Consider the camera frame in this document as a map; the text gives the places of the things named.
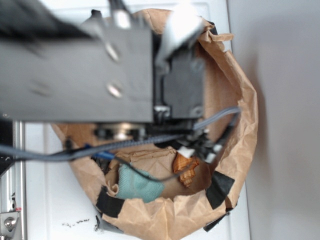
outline black electrical tape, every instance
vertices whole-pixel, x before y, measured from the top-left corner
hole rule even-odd
[[[120,198],[115,198],[107,194],[107,187],[103,186],[101,188],[98,200],[96,202],[96,207],[105,215],[112,218],[117,218],[121,212],[122,206],[125,200]]]
[[[212,207],[219,207],[228,196],[235,180],[218,171],[214,171],[211,178],[211,185],[206,190],[206,197]]]

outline black tape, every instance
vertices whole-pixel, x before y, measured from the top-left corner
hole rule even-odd
[[[103,186],[101,188],[98,200],[96,202],[96,207],[109,217],[117,218],[121,212],[125,200],[109,196],[107,191],[107,187]]]
[[[118,233],[118,234],[124,233],[124,231],[120,230],[116,226],[102,219],[102,215],[100,212],[97,213],[95,218],[96,218],[96,227],[94,228],[95,231],[97,231],[98,229],[103,229],[103,230],[107,230],[107,231]]]
[[[207,226],[205,226],[203,229],[206,232],[209,232],[211,229],[213,229],[220,221],[226,216],[227,214],[223,215],[222,217],[218,218],[217,220],[209,223]]]
[[[212,21],[207,21],[208,23],[212,24],[214,26],[214,28],[210,29],[210,32],[213,34],[213,35],[218,35],[218,31],[217,31],[217,28],[216,28],[216,25],[212,22]]]
[[[218,171],[213,173],[211,185],[205,193],[212,209],[216,209],[225,201],[234,182],[234,179]]]

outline teal fabric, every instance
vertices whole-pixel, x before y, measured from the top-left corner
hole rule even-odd
[[[147,171],[139,170],[145,176],[152,177]],[[143,199],[149,203],[160,196],[165,189],[162,182],[150,181],[134,172],[127,165],[119,168],[119,199]]]

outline screw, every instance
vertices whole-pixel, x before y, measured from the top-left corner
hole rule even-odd
[[[110,83],[110,84],[106,85],[106,89],[115,98],[120,99],[122,97],[122,89],[119,85],[116,85],[114,83]]]
[[[11,232],[16,227],[17,221],[13,217],[8,217],[4,220],[4,226]]]
[[[115,50],[115,48],[109,42],[107,42],[105,44],[105,50],[114,62],[116,62],[116,63],[120,62],[120,56],[119,56],[118,52]]]

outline white surface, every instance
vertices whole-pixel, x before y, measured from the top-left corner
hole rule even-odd
[[[258,92],[252,240],[320,237],[320,1],[230,0],[232,49]]]
[[[26,125],[26,149],[54,153],[62,149],[48,124]],[[96,210],[80,187],[69,164],[26,163],[27,236],[29,240],[133,240],[136,237],[95,231]],[[184,240],[250,240],[246,189],[237,207],[210,232],[200,229]]]

